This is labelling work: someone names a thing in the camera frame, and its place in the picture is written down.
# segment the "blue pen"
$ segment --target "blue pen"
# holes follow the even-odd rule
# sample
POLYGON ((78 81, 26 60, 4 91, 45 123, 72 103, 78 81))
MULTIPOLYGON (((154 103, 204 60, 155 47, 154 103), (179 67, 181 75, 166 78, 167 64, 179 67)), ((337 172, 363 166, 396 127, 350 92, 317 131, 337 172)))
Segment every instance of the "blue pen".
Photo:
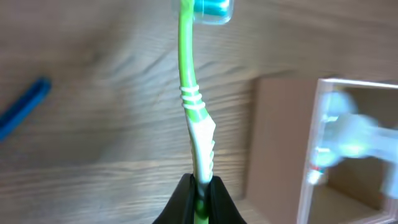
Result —
POLYGON ((0 115, 0 141, 24 120, 47 96, 50 89, 51 81, 48 78, 38 79, 5 113, 0 115))

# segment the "cardboard box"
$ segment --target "cardboard box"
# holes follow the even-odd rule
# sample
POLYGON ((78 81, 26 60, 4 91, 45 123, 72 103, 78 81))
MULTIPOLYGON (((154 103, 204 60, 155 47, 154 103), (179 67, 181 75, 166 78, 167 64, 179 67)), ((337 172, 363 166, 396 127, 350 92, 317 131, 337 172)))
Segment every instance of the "cardboard box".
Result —
POLYGON ((320 96, 349 93, 361 114, 385 128, 398 124, 398 85, 340 79, 261 78, 253 122, 247 199, 272 224, 390 223, 398 200, 384 195, 390 164, 345 159, 324 184, 308 182, 313 148, 322 134, 320 96))

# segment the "transparent plastic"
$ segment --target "transparent plastic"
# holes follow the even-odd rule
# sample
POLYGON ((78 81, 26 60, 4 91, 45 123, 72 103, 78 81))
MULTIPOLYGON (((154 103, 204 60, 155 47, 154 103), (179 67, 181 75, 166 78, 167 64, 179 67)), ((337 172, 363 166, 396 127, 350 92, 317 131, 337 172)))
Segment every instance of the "transparent plastic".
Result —
MULTIPOLYGON (((210 25, 223 25, 231 20, 234 0, 192 0, 194 6, 194 22, 210 25)), ((178 16, 181 0, 172 0, 173 10, 178 16)))

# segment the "wooden table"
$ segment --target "wooden table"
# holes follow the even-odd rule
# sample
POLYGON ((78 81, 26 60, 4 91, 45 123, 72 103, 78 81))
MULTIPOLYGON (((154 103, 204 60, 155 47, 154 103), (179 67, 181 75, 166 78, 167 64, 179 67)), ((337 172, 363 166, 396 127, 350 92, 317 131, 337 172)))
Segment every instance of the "wooden table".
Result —
MULTIPOLYGON (((214 172, 249 223, 264 222, 240 200, 255 78, 393 82, 397 7, 237 0, 229 24, 195 26, 198 82, 217 124, 214 172)), ((170 3, 0 1, 0 111, 40 74, 51 94, 0 143, 1 223, 152 223, 192 171, 170 3)))

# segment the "green toothbrush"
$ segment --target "green toothbrush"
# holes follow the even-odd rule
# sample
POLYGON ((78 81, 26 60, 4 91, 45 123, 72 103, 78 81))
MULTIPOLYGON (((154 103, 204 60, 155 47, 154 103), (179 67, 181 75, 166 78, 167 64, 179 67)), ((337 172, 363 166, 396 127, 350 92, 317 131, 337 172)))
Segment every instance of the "green toothbrush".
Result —
POLYGON ((213 177, 213 133, 216 124, 201 100, 192 55, 193 23, 224 24, 231 19, 233 0, 179 0, 178 68, 180 90, 192 145, 193 175, 197 182, 195 223, 208 223, 206 191, 213 177))

